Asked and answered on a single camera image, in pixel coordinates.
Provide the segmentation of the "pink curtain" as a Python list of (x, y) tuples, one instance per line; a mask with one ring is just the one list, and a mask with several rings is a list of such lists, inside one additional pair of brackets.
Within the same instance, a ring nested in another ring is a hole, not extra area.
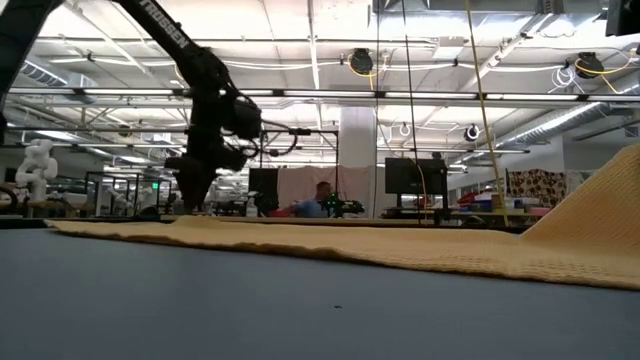
[(279, 168), (277, 172), (277, 193), (281, 208), (294, 202), (311, 199), (316, 185), (328, 182), (337, 190), (340, 198), (360, 201), (365, 209), (364, 217), (379, 217), (385, 206), (383, 190), (383, 170), (366, 167), (314, 167)]

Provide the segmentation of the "person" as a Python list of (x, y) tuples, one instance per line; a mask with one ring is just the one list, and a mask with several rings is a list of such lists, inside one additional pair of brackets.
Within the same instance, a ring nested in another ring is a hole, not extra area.
[(316, 185), (316, 192), (313, 198), (303, 200), (293, 204), (289, 211), (299, 218), (327, 218), (328, 211), (323, 208), (322, 203), (332, 194), (332, 187), (329, 182), (322, 181)]

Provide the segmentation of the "wooden table board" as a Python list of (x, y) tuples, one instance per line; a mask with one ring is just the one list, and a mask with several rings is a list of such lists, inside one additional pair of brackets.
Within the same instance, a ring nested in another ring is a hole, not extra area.
[(413, 225), (434, 225), (433, 222), (425, 222), (412, 219), (369, 219), (369, 218), (296, 218), (296, 217), (215, 217), (194, 215), (195, 217), (204, 217), (207, 219), (226, 221), (226, 222), (251, 222), (263, 224), (329, 224), (336, 226), (413, 226)]

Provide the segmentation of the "pale floral fabric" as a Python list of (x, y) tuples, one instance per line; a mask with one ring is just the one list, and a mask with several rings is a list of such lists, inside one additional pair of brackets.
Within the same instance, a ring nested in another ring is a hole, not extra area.
[(597, 172), (594, 170), (568, 170), (566, 172), (566, 189), (570, 194), (576, 191), (583, 183), (585, 183), (592, 175)]

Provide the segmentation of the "small black robot green light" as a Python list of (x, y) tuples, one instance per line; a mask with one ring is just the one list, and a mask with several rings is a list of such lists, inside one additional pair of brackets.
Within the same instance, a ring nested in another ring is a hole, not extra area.
[(329, 194), (322, 202), (322, 208), (329, 217), (343, 218), (345, 214), (359, 215), (365, 212), (363, 204), (358, 200), (343, 200), (338, 192)]

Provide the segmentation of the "black stand frame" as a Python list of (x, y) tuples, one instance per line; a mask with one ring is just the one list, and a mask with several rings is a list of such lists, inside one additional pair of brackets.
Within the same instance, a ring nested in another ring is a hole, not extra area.
[[(335, 153), (335, 161), (333, 166), (335, 168), (335, 181), (334, 191), (339, 190), (339, 134), (338, 130), (314, 130), (308, 128), (295, 128), (287, 127), (284, 125), (277, 125), (277, 129), (263, 129), (260, 131), (259, 146), (258, 146), (258, 164), (260, 168), (263, 168), (266, 164), (265, 158), (276, 158), (288, 155), (292, 151), (298, 150), (333, 150)], [(272, 143), (280, 135), (289, 135), (293, 137), (293, 141), (290, 145), (284, 148), (272, 145)], [(307, 146), (299, 143), (300, 137), (318, 135), (324, 140), (325, 145)]]

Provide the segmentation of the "silver air duct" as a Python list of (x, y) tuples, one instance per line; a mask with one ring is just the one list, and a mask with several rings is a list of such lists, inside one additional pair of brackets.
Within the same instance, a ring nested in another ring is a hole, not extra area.
[(611, 115), (614, 112), (614, 104), (618, 104), (618, 101), (588, 102), (569, 109), (551, 111), (525, 124), (513, 134), (503, 136), (495, 147), (503, 149), (524, 146), (548, 139)]

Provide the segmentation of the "black cage frame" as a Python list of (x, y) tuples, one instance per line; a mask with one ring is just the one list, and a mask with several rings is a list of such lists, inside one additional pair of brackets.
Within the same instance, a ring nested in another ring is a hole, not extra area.
[(84, 177), (88, 217), (132, 217), (150, 207), (159, 209), (171, 180), (143, 173), (90, 171)]

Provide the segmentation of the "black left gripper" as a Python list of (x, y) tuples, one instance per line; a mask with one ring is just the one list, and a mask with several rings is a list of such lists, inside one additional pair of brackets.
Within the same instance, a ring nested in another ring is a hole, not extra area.
[(211, 189), (212, 181), (218, 176), (218, 169), (241, 170), (248, 157), (241, 148), (227, 145), (219, 127), (190, 127), (186, 131), (186, 152), (179, 157), (165, 160), (164, 167), (187, 175), (191, 179), (204, 181), (197, 186), (193, 182), (179, 182), (185, 213), (204, 211), (204, 204)]

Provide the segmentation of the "small black monitor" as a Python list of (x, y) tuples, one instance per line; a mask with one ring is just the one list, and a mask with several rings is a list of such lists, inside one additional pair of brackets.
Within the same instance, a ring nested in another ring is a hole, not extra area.
[(248, 191), (260, 216), (268, 217), (279, 207), (278, 170), (275, 168), (251, 168)]

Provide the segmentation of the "brown circle patterned fabric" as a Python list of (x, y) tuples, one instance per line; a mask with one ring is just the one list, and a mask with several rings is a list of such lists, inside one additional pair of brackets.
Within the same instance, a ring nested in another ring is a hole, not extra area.
[(566, 175), (543, 169), (507, 173), (507, 194), (512, 198), (535, 198), (543, 207), (553, 208), (566, 195)]

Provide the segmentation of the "dark hoop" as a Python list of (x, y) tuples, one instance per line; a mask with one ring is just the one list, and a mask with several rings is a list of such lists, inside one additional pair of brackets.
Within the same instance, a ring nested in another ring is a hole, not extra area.
[(9, 197), (8, 205), (0, 203), (0, 215), (14, 214), (18, 205), (18, 198), (16, 194), (11, 189), (0, 186), (0, 195), (7, 195)]

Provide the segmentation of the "white column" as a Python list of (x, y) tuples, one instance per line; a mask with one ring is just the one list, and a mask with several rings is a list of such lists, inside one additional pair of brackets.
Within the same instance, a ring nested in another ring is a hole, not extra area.
[(340, 165), (373, 166), (376, 160), (376, 141), (376, 118), (371, 107), (344, 107), (340, 110)]

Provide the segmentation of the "large black monitor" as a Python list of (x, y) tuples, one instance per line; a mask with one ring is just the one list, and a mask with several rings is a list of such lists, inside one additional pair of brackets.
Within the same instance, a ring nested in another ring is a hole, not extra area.
[(441, 159), (386, 158), (387, 194), (444, 195), (448, 169)]

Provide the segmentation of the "yellow waffle towel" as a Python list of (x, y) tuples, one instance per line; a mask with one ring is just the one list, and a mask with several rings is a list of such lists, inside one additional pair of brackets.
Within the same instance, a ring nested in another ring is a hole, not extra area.
[(620, 150), (520, 235), (496, 230), (48, 221), (64, 234), (640, 291), (640, 144)]

